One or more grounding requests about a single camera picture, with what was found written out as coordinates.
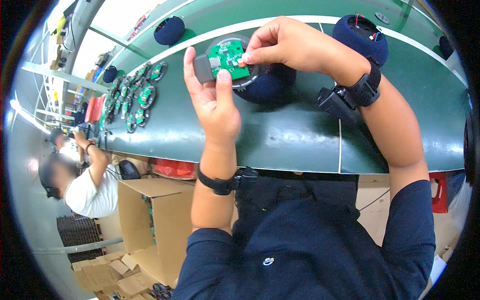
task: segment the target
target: hand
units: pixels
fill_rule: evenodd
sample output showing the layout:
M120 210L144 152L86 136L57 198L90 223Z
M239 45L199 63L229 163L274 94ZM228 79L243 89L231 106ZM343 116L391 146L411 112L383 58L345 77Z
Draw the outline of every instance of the hand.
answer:
M299 71L330 75L346 86L370 72L370 63L359 53L287 17L278 17L257 29L242 58L247 64L283 63Z
M214 146L234 145L240 132L240 113L233 103L230 72L220 70L216 83L201 85L193 70L194 58L195 49L188 47L183 58L183 77L205 130L206 143Z
M82 131L74 131L74 132L73 132L73 138L74 138L75 141L77 142L77 145L78 145L79 142L86 141L86 139L85 139L85 133L82 132Z

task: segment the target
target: workbench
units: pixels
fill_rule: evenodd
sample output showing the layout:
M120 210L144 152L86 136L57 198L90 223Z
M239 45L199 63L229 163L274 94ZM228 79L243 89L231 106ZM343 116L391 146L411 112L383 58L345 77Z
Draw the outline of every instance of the workbench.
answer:
M381 72L402 93L419 120L429 170L463 168L463 131L469 109L467 88L432 51L441 30L419 10L408 11L408 15L404 6L386 0L373 4L350 0L341 7L331 6L329 1L311 0L203 0L192 1L174 15L182 16L186 28L200 38L217 28L240 22L285 14L304 14L301 19L316 20L315 13L323 16L320 18L323 21L306 23L331 35L334 25L328 16L342 17L355 11L377 25L401 33L398 38L387 37L389 57ZM385 14L391 24L381 23L375 12ZM258 26L239 25L238 28L243 28L239 31L232 30L236 26L228 29L251 36ZM129 134L124 120L116 116L107 126L113 133L108 136L108 150L198 162L205 135L183 81L183 44L188 41L169 49L157 44L154 27L150 30L134 44L152 56L152 63L159 53L161 56L163 51L172 52L161 59L168 63L168 72L156 86L157 99L150 108L147 126ZM211 38L195 43L197 54L204 53L215 36L213 33ZM125 50L113 65L132 72L143 63L143 58ZM295 85L282 96L287 104L256 105L234 95L242 119L237 140L238 165L310 172L386 173L388 170L371 139L313 106L320 89L333 85L326 75L298 72Z

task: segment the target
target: person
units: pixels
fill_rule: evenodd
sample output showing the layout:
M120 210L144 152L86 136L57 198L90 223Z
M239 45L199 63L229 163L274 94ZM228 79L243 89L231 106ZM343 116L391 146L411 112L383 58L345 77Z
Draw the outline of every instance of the person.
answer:
M205 131L199 170L210 179L229 180L237 171L240 131L232 79L220 70L216 83L201 85L194 57L188 48L184 80ZM243 60L327 74L344 86L372 68L359 53L287 17L256 30ZM391 205L382 246L357 221L352 180L260 176L248 190L237 191L236 199L198 180L192 234L173 299L419 297L435 251L428 169L412 109L383 75L378 89L380 97L359 109L389 167ZM235 201L239 219L231 229Z
M52 131L50 142L55 145L59 153L68 155L76 164L83 165L90 161L90 157L85 155L84 150L77 145L76 140L66 136L61 129Z
M38 173L48 197L63 199L72 211L87 217L104 217L118 211L119 180L139 179L133 163L123 160L109 164L107 155L84 132L73 132L75 143L90 156L90 166L77 178L71 157L50 154L40 163Z

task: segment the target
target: green circuit board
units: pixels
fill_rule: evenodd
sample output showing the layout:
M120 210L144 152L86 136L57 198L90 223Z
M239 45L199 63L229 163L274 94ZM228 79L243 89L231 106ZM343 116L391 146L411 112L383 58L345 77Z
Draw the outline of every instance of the green circuit board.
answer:
M241 59L243 48L240 41L231 41L211 48L212 53L208 54L213 77L220 69L226 69L232 75L232 79L239 79L250 75L247 65Z

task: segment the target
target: navy shirt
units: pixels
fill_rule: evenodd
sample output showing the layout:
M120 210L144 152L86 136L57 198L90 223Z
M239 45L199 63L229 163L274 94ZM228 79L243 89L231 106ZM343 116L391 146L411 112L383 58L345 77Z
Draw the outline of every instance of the navy shirt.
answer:
M199 229L173 299L417 299L435 251L430 183L394 197L382 247L357 217L329 202L292 199L255 224L241 247L235 239L248 224L235 224L233 238Z

